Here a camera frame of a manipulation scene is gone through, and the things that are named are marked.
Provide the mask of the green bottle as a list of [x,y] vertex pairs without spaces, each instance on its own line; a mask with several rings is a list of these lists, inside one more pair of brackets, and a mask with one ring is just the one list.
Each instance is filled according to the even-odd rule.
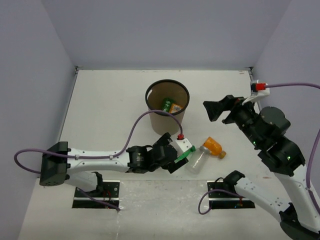
[[187,158],[191,153],[196,151],[196,147],[193,145],[190,149],[187,151],[183,152],[174,162],[178,163],[179,161]]
[[164,111],[164,112],[167,112],[169,113],[170,112],[170,109],[171,109],[171,106],[172,104],[174,104],[175,101],[169,97],[166,97],[163,99],[162,101],[162,104],[161,104],[161,110]]

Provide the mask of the clear plastic bottle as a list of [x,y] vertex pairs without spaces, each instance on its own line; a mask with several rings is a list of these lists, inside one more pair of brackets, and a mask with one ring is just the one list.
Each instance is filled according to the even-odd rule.
[[186,165],[186,169],[195,175],[198,175],[204,167],[204,164],[209,159],[211,151],[203,145],[198,147],[190,157]]

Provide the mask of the orange bottle with label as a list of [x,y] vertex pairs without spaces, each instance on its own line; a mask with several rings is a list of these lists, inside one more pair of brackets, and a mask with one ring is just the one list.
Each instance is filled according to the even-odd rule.
[[182,106],[175,104],[175,103],[172,103],[170,106],[170,109],[169,109],[169,113],[174,114],[174,113],[181,111],[182,109],[183,109]]

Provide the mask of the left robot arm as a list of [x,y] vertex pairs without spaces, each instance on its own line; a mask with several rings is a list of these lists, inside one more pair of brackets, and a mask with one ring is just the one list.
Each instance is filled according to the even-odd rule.
[[187,138],[172,140],[169,133],[153,145],[135,145],[124,152],[80,150],[61,141],[43,153],[39,184],[68,184],[97,197],[104,191],[102,171],[145,174],[161,168],[172,174],[188,163],[192,147]]

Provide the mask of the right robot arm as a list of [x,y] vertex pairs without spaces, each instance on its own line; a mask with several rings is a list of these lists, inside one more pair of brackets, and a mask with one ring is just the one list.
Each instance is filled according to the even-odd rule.
[[230,197],[249,199],[263,208],[292,240],[318,240],[320,214],[315,204],[320,199],[316,194],[309,194],[312,185],[307,178],[306,160],[300,148],[285,137],[291,125],[285,114],[272,106],[257,113],[253,102],[233,95],[227,95],[220,101],[204,101],[203,105],[212,122],[223,112],[229,112],[222,122],[238,126],[259,151],[262,163],[281,182],[289,200],[267,193],[237,170],[223,179],[221,191]]

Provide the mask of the brown cardboard bin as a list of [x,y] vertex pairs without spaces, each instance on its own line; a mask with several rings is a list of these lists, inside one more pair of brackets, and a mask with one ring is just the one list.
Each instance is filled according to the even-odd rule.
[[175,118],[163,113],[149,114],[152,129],[157,134],[170,133],[174,135],[180,132],[179,124],[182,123],[190,103],[190,93],[182,83],[173,79],[158,80],[147,88],[144,98],[149,110],[161,110],[164,98],[171,98],[174,100],[174,104],[182,106],[182,110],[172,114]]

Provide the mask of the orange bottle near clear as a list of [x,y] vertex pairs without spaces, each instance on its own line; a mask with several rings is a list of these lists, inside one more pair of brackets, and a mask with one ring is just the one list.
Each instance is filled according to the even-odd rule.
[[212,137],[208,137],[206,141],[203,143],[203,146],[210,150],[210,154],[212,156],[218,157],[219,159],[223,159],[227,154],[223,150],[222,146]]

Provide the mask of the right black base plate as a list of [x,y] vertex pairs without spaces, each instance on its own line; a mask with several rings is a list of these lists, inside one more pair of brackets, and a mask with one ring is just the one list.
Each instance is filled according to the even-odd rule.
[[[220,179],[217,182],[208,181],[207,189],[211,191],[213,189],[222,189],[230,193],[235,193],[228,186],[224,186],[223,180]],[[226,209],[255,209],[255,204],[247,198],[240,198],[230,195],[225,192],[212,192],[208,195],[208,203],[212,210],[226,210]]]

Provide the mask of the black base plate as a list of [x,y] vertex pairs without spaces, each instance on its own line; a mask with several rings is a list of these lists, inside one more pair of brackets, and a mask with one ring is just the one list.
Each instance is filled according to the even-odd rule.
[[[97,201],[105,202],[115,207],[119,207],[119,193],[120,181],[119,180],[106,180],[103,182],[102,192],[88,192],[87,194]],[[91,200],[89,197],[83,195],[77,188],[74,191],[73,209],[113,209],[109,205],[101,204]]]
[[[208,181],[207,189],[211,191],[213,189],[222,189],[230,193],[235,193],[228,186],[224,186],[223,180],[220,179],[217,182]],[[226,210],[226,209],[255,209],[255,204],[247,198],[240,198],[230,195],[225,192],[212,192],[208,195],[208,203],[212,210]]]

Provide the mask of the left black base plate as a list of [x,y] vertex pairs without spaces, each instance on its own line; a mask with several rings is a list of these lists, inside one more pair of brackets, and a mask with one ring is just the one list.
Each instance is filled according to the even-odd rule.
[[[97,201],[105,202],[115,207],[119,207],[119,193],[120,181],[119,180],[106,180],[103,182],[102,192],[88,192],[87,194]],[[89,197],[83,195],[77,188],[74,191],[73,209],[113,209],[109,205],[101,204],[91,200]]]

